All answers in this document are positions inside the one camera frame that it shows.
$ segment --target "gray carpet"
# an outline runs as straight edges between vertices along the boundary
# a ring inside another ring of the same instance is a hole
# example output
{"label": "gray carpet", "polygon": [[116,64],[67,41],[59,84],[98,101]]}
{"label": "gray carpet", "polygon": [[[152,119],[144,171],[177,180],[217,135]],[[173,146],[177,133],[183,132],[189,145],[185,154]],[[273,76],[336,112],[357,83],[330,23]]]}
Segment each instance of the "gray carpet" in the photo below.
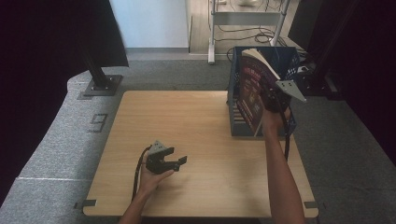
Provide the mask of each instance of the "gray carpet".
{"label": "gray carpet", "polygon": [[[230,70],[231,64],[222,60],[215,65],[197,60],[131,61],[130,68],[104,69],[107,75],[123,75],[115,96],[91,100],[78,100],[90,74],[71,78],[57,118],[0,209],[0,223],[116,223],[116,217],[86,217],[80,207],[122,94],[128,90],[224,91]],[[318,221],[396,223],[395,166],[346,102],[307,99],[307,104],[292,102],[298,124],[294,134],[318,203]],[[169,223],[210,221],[221,223],[206,219]]]}

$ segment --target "wooden table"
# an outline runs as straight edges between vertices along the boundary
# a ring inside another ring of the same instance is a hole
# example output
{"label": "wooden table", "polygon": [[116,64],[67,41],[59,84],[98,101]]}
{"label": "wooden table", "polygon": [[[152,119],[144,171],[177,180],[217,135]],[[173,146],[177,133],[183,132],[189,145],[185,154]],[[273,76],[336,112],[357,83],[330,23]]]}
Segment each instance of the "wooden table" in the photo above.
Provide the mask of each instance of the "wooden table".
{"label": "wooden table", "polygon": [[[95,206],[84,206],[84,214],[121,216],[138,158],[159,140],[175,148],[166,161],[188,160],[161,183],[143,216],[270,217],[265,144],[231,136],[226,99],[226,91],[125,92],[87,197]],[[293,137],[289,165],[303,202],[314,202]],[[316,217],[318,209],[304,213]]]}

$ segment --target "black curtain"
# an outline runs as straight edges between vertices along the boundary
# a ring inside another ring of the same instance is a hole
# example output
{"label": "black curtain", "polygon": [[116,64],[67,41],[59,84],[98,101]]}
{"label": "black curtain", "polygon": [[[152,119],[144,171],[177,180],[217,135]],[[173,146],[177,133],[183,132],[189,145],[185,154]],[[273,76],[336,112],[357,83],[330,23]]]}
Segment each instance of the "black curtain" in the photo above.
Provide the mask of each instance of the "black curtain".
{"label": "black curtain", "polygon": [[108,0],[0,3],[0,203],[88,70],[77,37],[99,66],[128,66]]}

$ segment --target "forearm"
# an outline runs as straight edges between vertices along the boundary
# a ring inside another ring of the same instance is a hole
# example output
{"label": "forearm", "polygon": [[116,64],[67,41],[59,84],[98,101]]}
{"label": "forearm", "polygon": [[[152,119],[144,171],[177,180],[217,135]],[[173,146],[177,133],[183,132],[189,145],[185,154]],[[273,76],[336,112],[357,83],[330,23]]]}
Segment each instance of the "forearm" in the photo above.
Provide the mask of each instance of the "forearm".
{"label": "forearm", "polygon": [[286,162],[277,132],[265,133],[268,190],[275,223],[304,223],[300,193]]}
{"label": "forearm", "polygon": [[138,191],[131,204],[128,206],[124,215],[121,217],[119,224],[138,224],[141,220],[141,214],[145,207],[149,195]]}

